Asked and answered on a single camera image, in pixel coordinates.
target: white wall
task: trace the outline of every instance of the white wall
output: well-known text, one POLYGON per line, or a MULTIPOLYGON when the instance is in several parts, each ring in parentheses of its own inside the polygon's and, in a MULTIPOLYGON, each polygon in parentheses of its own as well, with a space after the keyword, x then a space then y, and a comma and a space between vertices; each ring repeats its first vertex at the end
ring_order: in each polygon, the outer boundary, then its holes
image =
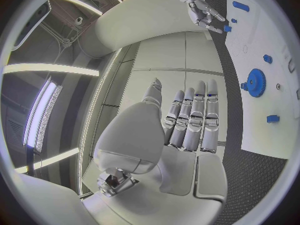
POLYGON ((162 119, 178 90, 215 79, 219 90, 219 141, 227 137, 227 93, 220 59, 212 40, 200 32, 178 32, 140 42, 119 112, 139 102, 153 78, 162 83, 162 119))

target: perforated surface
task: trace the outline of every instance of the perforated surface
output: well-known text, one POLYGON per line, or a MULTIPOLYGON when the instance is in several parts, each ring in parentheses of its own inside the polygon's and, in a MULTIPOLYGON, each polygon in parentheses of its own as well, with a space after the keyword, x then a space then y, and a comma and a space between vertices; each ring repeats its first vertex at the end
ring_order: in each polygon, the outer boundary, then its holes
MULTIPOLYGON (((207 0, 226 17, 227 0, 207 0)), ((223 28, 228 22, 212 22, 223 28)), ((241 150, 243 106, 236 70, 225 46, 226 32, 210 32, 218 52, 226 83, 228 128, 223 165, 228 180, 228 196, 224 211, 216 225, 231 225, 248 213, 271 189, 287 160, 241 150)))

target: blue component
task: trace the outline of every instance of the blue component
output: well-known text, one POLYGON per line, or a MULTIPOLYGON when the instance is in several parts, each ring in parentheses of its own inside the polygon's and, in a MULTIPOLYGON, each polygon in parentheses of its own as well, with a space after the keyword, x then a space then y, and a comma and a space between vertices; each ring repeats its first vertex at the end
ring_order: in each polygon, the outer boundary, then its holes
POLYGON ((247 79, 247 89, 252 97, 259 98, 265 92, 267 85, 266 76, 263 71, 254 68, 247 79))
POLYGON ((240 88, 241 88, 241 89, 244 89, 245 91, 248 91, 247 83, 246 83, 246 82, 241 83, 241 84, 240 84, 240 88))
POLYGON ((237 1, 233 1, 232 2, 232 5, 237 8, 237 9, 242 9, 246 12, 249 12, 250 11, 250 8, 249 6, 247 6, 246 4, 243 4, 243 3, 240 3, 240 2, 237 2, 237 1))
POLYGON ((280 117, 277 116, 277 115, 270 115, 270 116, 267 116, 266 117, 266 122, 268 124, 271 124, 271 123, 278 123, 280 120, 280 117))
POLYGON ((267 54, 263 55, 263 60, 269 64, 271 64, 273 62, 273 58, 267 54))
POLYGON ((231 26, 228 26, 228 25, 224 26, 224 32, 231 32, 231 29, 232 29, 231 26))

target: white robotic hand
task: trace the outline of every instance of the white robotic hand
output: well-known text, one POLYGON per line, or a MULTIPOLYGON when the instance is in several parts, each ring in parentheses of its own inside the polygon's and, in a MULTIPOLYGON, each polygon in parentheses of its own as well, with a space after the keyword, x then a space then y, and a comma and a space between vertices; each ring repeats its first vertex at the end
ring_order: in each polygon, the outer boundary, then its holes
POLYGON ((224 22, 225 18, 221 16, 215 9, 210 7, 204 0, 180 0, 187 3, 188 14, 194 24, 207 28, 221 34, 223 31, 219 28, 215 28, 210 25, 213 18, 217 18, 219 21, 224 22))
POLYGON ((165 139, 161 89, 155 78, 142 101, 117 115, 98 139, 94 162, 103 172, 98 187, 105 195, 132 187, 135 180, 131 174, 145 174, 159 162, 165 139))
POLYGON ((214 79, 208 81, 207 97, 203 81, 199 81, 196 90, 191 87, 187 89, 182 103, 176 100, 178 94, 182 98, 183 92, 180 90, 162 123, 165 132, 164 144, 176 148, 184 147, 184 150, 189 152, 196 151, 204 123, 201 151, 216 153, 219 135, 217 82, 214 79))

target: blue gear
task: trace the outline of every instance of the blue gear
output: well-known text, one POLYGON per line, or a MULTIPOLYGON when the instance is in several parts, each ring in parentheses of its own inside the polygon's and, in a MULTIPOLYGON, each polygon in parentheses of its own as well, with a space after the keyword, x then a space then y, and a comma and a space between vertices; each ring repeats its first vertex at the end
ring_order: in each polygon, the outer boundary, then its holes
POLYGON ((267 81, 262 70, 254 68, 247 79, 247 89, 252 97, 259 98, 264 94, 267 81))

